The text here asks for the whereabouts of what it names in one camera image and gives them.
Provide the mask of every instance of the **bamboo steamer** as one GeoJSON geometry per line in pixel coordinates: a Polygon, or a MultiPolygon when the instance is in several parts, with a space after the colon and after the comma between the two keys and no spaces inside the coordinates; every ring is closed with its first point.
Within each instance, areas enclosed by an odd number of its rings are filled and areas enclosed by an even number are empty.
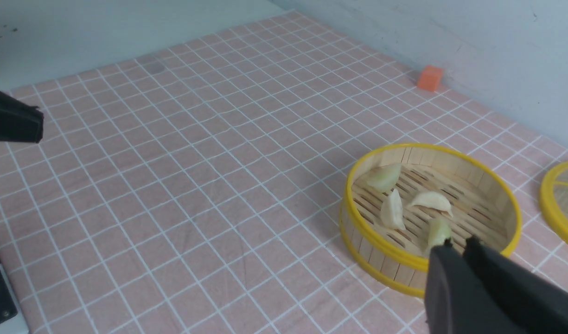
{"type": "Polygon", "coordinates": [[[521,211],[508,186],[490,169],[441,146],[396,144],[379,148],[352,167],[341,205],[342,239],[351,255],[375,279],[402,293],[423,297],[428,260],[428,221],[443,216],[451,224],[453,246],[477,235],[485,245],[510,256],[521,237],[521,211]],[[366,184],[374,168],[401,163],[396,184],[406,231],[389,230],[378,221],[388,194],[366,184]],[[419,192],[439,192],[453,206],[453,217],[425,207],[406,206],[419,192]]]}
{"type": "Polygon", "coordinates": [[[540,207],[545,221],[568,244],[568,161],[545,174],[540,207]]]}

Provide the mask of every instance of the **orange sponge block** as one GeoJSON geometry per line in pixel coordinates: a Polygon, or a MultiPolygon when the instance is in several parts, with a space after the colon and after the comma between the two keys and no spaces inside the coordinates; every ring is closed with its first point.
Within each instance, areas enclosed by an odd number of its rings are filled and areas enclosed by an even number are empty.
{"type": "Polygon", "coordinates": [[[440,84],[440,79],[442,79],[443,72],[444,70],[442,68],[431,65],[426,66],[420,74],[418,88],[427,91],[436,91],[440,84]]]}

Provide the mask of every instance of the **yellow steamer rim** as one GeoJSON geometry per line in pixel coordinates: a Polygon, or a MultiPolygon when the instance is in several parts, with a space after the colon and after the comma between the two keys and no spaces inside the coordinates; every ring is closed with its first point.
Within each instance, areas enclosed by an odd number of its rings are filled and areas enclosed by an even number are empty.
{"type": "Polygon", "coordinates": [[[550,169],[540,188],[545,221],[568,244],[568,162],[550,169]]]}
{"type": "Polygon", "coordinates": [[[398,290],[399,292],[407,295],[417,296],[419,298],[424,297],[424,287],[426,284],[426,275],[428,273],[428,259],[416,256],[408,251],[400,249],[384,239],[381,235],[379,235],[379,233],[377,233],[371,227],[371,224],[362,217],[362,215],[356,208],[356,204],[354,203],[352,196],[352,184],[354,183],[353,180],[357,179],[356,173],[360,166],[369,158],[372,158],[377,154],[381,154],[385,151],[396,150],[397,148],[404,148],[405,152],[403,153],[403,157],[400,161],[394,161],[393,163],[400,162],[405,166],[406,163],[411,163],[411,160],[409,160],[409,155],[412,149],[424,148],[425,150],[434,150],[436,151],[436,153],[444,152],[445,154],[450,154],[455,156],[456,158],[465,160],[474,167],[481,169],[481,171],[487,174],[488,177],[491,177],[495,182],[497,182],[499,188],[501,188],[500,190],[502,190],[504,194],[506,194],[506,196],[508,197],[507,200],[510,200],[510,203],[512,204],[511,220],[514,220],[513,233],[511,233],[512,235],[510,237],[508,245],[506,245],[506,247],[502,249],[500,254],[508,257],[513,253],[521,237],[521,226],[523,218],[521,216],[521,211],[519,209],[515,195],[513,195],[507,184],[504,183],[504,181],[502,181],[502,179],[498,175],[496,175],[492,170],[490,170],[482,163],[479,163],[478,161],[464,154],[461,154],[460,152],[445,148],[443,146],[420,143],[394,144],[373,150],[372,152],[360,158],[360,160],[356,162],[354,167],[352,167],[345,185],[345,193],[340,210],[339,230],[347,249],[354,257],[356,262],[358,262],[360,267],[362,267],[362,269],[364,269],[367,273],[369,273],[369,275],[371,275],[381,283],[394,290],[398,290]],[[367,247],[373,248],[373,250],[371,250],[370,258],[364,258],[362,255],[360,255],[363,243],[358,246],[359,249],[356,249],[357,247],[354,247],[354,244],[352,243],[352,231],[347,232],[346,230],[348,228],[351,228],[353,232],[358,231],[360,233],[360,237],[362,237],[362,240],[368,241],[370,245],[368,245],[367,247]],[[377,269],[369,263],[371,258],[373,257],[373,254],[375,254],[375,249],[382,253],[381,255],[383,256],[383,258],[385,258],[385,260],[389,258],[389,260],[394,260],[395,262],[399,263],[399,269],[396,272],[395,277],[384,275],[383,273],[381,273],[382,269],[377,269]],[[406,271],[411,271],[410,283],[399,283],[397,276],[410,275],[409,272],[406,271]]]}

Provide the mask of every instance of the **dumpling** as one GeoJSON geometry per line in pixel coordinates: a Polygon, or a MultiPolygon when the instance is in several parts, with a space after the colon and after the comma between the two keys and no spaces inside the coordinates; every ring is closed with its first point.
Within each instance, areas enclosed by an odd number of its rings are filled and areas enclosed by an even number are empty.
{"type": "Polygon", "coordinates": [[[451,227],[445,218],[438,217],[428,222],[430,225],[430,234],[428,234],[428,247],[424,254],[430,254],[430,250],[434,246],[443,245],[445,240],[451,239],[451,227]]]}
{"type": "Polygon", "coordinates": [[[446,211],[449,216],[453,217],[451,212],[451,202],[443,195],[437,192],[423,192],[416,195],[407,207],[420,205],[436,209],[438,211],[446,211]]]}
{"type": "Polygon", "coordinates": [[[400,174],[400,163],[382,167],[372,172],[370,177],[366,179],[366,184],[377,189],[378,192],[386,193],[395,186],[400,174]]]}
{"type": "Polygon", "coordinates": [[[397,189],[394,189],[383,201],[380,218],[383,226],[386,228],[405,230],[405,224],[403,224],[403,204],[397,189]]]}

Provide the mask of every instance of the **white wall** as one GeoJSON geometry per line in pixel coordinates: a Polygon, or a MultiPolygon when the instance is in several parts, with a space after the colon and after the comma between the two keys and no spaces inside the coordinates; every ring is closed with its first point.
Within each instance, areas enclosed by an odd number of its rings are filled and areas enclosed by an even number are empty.
{"type": "Polygon", "coordinates": [[[0,89],[118,63],[282,13],[268,0],[0,0],[0,89]]]}
{"type": "Polygon", "coordinates": [[[272,0],[568,146],[568,0],[272,0]]]}

